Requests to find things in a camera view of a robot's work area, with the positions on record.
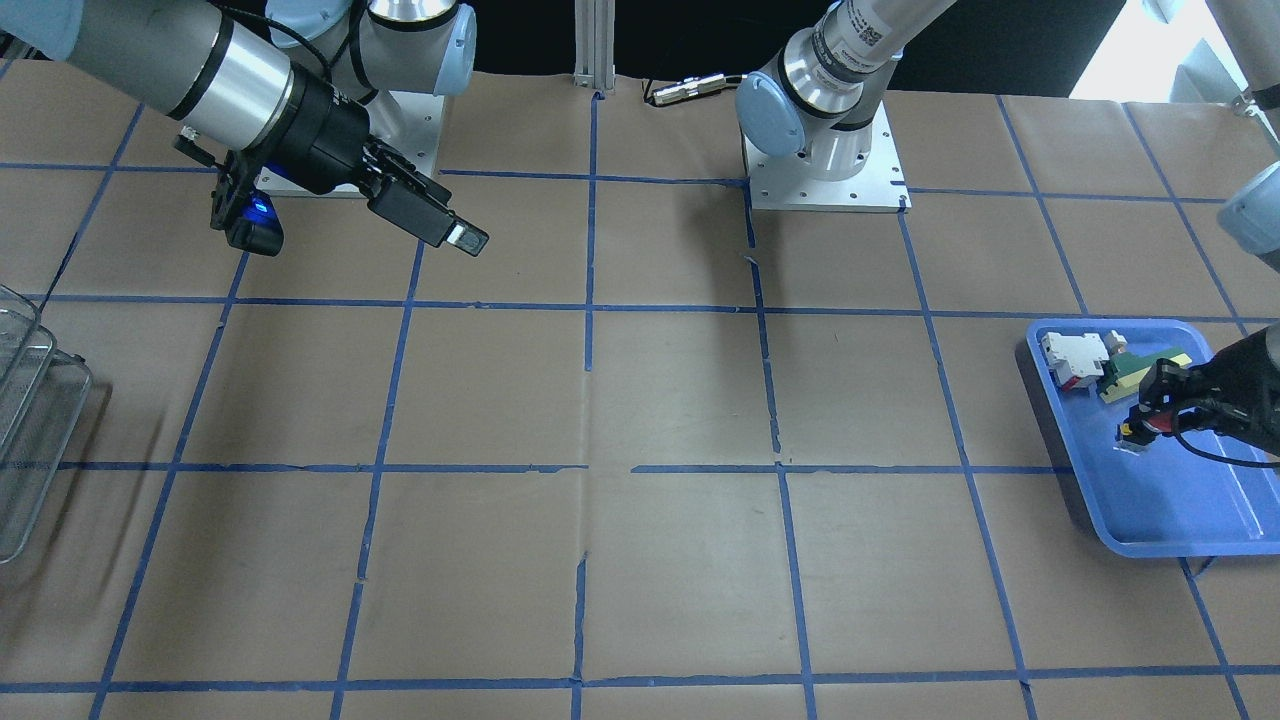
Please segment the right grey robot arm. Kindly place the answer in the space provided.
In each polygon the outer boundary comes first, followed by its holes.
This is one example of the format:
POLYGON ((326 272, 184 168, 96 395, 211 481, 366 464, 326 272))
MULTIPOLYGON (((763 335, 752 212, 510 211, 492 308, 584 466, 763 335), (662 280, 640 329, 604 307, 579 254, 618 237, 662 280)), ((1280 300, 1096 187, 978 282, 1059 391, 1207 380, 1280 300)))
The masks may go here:
POLYGON ((477 40, 458 1, 270 1, 262 23, 209 1, 5 1, 3 31, 184 127, 175 146, 216 167, 210 224, 241 251, 280 252, 284 231, 256 186, 268 170, 314 195, 349 184, 422 242, 479 255, 489 237, 456 214, 370 108, 392 92, 462 94, 477 40), (195 141, 227 147, 215 163, 195 141))

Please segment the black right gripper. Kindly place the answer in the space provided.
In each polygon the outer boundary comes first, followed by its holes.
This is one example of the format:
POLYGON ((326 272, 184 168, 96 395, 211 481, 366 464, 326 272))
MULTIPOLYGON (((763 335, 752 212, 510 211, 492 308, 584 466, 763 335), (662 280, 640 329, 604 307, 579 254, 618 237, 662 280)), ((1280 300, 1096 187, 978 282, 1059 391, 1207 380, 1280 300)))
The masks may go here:
POLYGON ((364 105, 302 65, 265 138, 265 168, 310 193, 352 184, 367 208, 422 242, 476 258, 489 234, 451 208, 453 192, 371 133, 364 105))

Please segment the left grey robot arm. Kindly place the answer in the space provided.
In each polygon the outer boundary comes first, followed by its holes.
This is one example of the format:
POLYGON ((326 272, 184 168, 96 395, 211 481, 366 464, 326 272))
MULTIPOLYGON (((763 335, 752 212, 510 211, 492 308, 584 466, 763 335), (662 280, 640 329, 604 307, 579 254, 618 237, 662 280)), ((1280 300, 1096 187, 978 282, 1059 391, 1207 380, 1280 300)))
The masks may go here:
MULTIPOLYGON (((872 135, 909 44, 925 59, 908 68, 909 90, 1047 91, 1061 97, 1068 70, 1085 68, 1116 1, 828 1, 763 68, 735 79, 735 111, 748 159, 783 190, 835 190, 876 156, 872 135)), ((1207 456, 1190 433, 1211 432, 1277 452, 1277 328, 1228 346, 1207 363, 1143 361, 1133 405, 1115 430, 1139 452, 1160 438, 1207 456)))

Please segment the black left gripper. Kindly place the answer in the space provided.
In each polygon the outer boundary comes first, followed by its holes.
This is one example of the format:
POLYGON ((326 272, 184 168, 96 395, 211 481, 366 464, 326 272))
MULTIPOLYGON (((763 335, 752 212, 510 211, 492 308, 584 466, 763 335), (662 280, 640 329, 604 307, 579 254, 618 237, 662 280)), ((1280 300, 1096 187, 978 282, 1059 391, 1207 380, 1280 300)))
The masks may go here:
POLYGON ((1279 452, 1279 327, 1270 325, 1181 368, 1158 360, 1140 383, 1140 404, 1172 410, 1170 437, 1197 456, 1207 452, 1183 437, 1212 430, 1274 456, 1279 452))

